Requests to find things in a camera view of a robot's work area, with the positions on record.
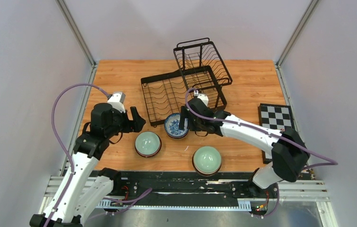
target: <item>wooden tabletop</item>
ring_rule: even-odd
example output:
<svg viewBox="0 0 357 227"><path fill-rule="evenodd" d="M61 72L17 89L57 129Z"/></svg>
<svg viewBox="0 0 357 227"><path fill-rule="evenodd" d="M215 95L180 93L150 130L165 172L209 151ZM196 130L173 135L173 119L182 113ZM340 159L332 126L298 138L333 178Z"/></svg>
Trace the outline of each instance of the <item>wooden tabletop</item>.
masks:
<svg viewBox="0 0 357 227"><path fill-rule="evenodd" d="M273 61L225 60L233 79L232 85L223 87L227 100L226 111L237 117L259 124L258 106L260 103L285 105L283 93ZM175 60L150 61L100 61L94 84L108 93L122 91L126 94L124 106L136 106L139 114L147 123L142 131L152 131L162 140L162 148L154 157L139 156L134 147L138 133L124 134L122 140L110 145L103 153L96 169L104 167L116 170L139 171L193 171L192 155L203 146L215 147L222 156L220 172L253 172L264 166L261 150L232 138L217 135L197 137L194 132L181 139L167 136L163 125L151 127L144 102L140 79L177 70ZM105 96L91 89L83 123L90 121L90 112L95 104L106 102Z"/></svg>

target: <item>dish rack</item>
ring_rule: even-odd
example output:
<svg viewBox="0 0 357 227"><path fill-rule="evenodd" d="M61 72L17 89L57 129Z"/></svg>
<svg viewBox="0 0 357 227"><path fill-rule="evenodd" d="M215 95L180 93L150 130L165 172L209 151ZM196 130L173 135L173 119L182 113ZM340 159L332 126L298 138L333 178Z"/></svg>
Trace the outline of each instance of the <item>dish rack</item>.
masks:
<svg viewBox="0 0 357 227"><path fill-rule="evenodd" d="M203 40L207 42L180 46ZM195 87L202 92L203 89L230 85L233 82L216 46L209 38L179 43L173 52L187 89Z"/></svg>
<svg viewBox="0 0 357 227"><path fill-rule="evenodd" d="M180 46L205 39L208 40L205 43ZM206 94L208 107L213 110L224 110L227 105L222 86L233 80L209 38L179 43L174 55L178 70L141 79L149 123L153 127L164 124L170 114L180 112L190 87Z"/></svg>

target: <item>black and white squares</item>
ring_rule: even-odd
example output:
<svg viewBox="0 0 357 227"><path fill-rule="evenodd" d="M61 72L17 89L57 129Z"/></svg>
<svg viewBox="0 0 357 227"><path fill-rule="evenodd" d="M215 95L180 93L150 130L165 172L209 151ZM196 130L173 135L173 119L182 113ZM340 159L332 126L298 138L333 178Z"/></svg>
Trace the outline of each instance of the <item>black and white squares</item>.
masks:
<svg viewBox="0 0 357 227"><path fill-rule="evenodd" d="M291 113L291 107L288 105L260 104L259 123L262 127L269 129L294 128L294 121ZM271 156L263 152L263 163L271 161Z"/></svg>

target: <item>red wire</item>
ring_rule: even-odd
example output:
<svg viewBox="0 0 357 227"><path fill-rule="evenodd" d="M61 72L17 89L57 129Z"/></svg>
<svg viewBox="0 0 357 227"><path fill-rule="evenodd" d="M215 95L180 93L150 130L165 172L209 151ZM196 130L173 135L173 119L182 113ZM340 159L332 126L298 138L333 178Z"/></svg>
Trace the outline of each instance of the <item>red wire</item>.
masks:
<svg viewBox="0 0 357 227"><path fill-rule="evenodd" d="M129 189L128 189L127 186L122 187L122 189L127 190L127 192L125 193L125 198L124 198L124 200L127 200L128 199L128 194L129 194Z"/></svg>

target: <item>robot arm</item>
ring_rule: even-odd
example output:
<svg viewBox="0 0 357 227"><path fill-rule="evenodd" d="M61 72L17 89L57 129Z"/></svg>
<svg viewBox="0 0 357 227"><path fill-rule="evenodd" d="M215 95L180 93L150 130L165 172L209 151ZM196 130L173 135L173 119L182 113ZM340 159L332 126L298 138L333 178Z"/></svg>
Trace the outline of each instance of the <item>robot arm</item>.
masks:
<svg viewBox="0 0 357 227"><path fill-rule="evenodd" d="M99 172L94 184L82 195L87 179L103 152L109 147L109 139L119 133L140 132L145 125L136 107L131 107L133 120L128 119L123 102L125 94L114 92L107 103L99 103L91 112L90 131L84 130L76 139L72 155L74 161L74 176L65 192L68 177L64 177L52 202L43 214L35 214L30 220L31 227L43 227L48 222L49 227L82 227L99 201L106 195L118 191L121 173L109 168ZM71 173L68 168L66 176ZM63 194L61 203L54 205Z"/></svg>
<svg viewBox="0 0 357 227"><path fill-rule="evenodd" d="M298 133L291 128L285 131L272 130L243 121L226 111L214 112L207 107L208 98L205 94L195 93L195 97L188 104L197 114L216 120L205 120L194 115L186 106L182 106L179 125L181 129L184 128L187 118L188 129L191 131L206 131L208 134L242 140L272 155L272 162L256 169L248 180L247 190L251 196L258 196L264 189L282 180L295 182L309 159L308 153L270 135L285 137L305 147Z"/></svg>

